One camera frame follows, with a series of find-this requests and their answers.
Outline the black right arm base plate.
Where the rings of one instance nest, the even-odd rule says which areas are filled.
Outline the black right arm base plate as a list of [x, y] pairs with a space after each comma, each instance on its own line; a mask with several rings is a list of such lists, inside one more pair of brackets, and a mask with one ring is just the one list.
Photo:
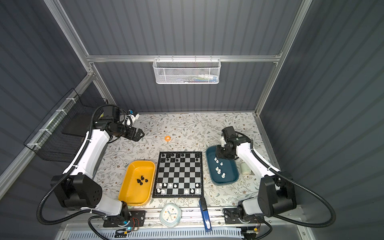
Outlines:
[[225, 223], [227, 225], [235, 224], [254, 224], [258, 225], [262, 222], [255, 215], [246, 215], [241, 213], [237, 208], [224, 208], [223, 209]]

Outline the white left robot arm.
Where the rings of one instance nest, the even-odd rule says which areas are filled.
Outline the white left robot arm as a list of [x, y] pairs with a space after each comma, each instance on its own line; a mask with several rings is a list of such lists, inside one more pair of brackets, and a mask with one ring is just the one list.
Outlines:
[[94, 178], [109, 144], [120, 138], [137, 142], [144, 137], [144, 132], [133, 126], [138, 118], [138, 112], [125, 111], [116, 105], [104, 105], [94, 111], [75, 158], [62, 175], [51, 181], [62, 207], [92, 210], [106, 216], [122, 213], [124, 204], [104, 195]]

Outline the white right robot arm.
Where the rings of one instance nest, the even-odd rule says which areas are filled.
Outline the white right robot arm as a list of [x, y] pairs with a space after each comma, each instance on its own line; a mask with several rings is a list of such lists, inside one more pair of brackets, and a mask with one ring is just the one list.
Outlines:
[[274, 217], [297, 207], [294, 185], [279, 177], [280, 170], [253, 148], [253, 140], [235, 131], [234, 127], [222, 129], [221, 144], [217, 145], [216, 157], [226, 160], [240, 158], [260, 181], [258, 195], [239, 202], [238, 212], [241, 218], [251, 215]]

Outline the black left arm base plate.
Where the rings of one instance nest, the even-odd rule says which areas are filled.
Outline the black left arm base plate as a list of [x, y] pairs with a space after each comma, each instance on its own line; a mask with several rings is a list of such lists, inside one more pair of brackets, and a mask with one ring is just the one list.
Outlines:
[[108, 216], [105, 218], [103, 227], [143, 227], [146, 217], [146, 211], [130, 211], [127, 217], [123, 216]]

